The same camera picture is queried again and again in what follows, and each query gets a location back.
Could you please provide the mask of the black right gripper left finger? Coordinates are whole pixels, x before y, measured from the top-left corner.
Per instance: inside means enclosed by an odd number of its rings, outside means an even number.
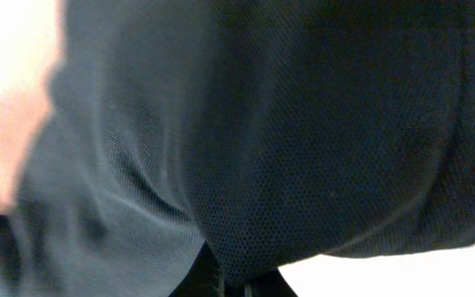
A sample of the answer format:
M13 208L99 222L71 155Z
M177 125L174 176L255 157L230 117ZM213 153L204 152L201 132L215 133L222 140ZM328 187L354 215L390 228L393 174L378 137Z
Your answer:
M223 297L220 266L204 243L192 267L169 297Z

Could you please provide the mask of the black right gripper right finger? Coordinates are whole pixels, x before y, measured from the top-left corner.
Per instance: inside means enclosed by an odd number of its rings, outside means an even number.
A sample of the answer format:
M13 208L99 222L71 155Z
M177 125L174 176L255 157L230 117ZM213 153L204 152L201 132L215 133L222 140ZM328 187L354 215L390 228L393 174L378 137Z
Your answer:
M244 297L298 297L278 269L269 271L248 282L243 289Z

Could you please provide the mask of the black t-shirt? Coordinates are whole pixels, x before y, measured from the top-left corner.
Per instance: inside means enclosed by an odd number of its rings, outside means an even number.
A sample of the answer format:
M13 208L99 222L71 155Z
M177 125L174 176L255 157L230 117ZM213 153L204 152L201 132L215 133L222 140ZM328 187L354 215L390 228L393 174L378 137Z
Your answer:
M324 254L475 243L475 1L64 4L0 296L223 296Z

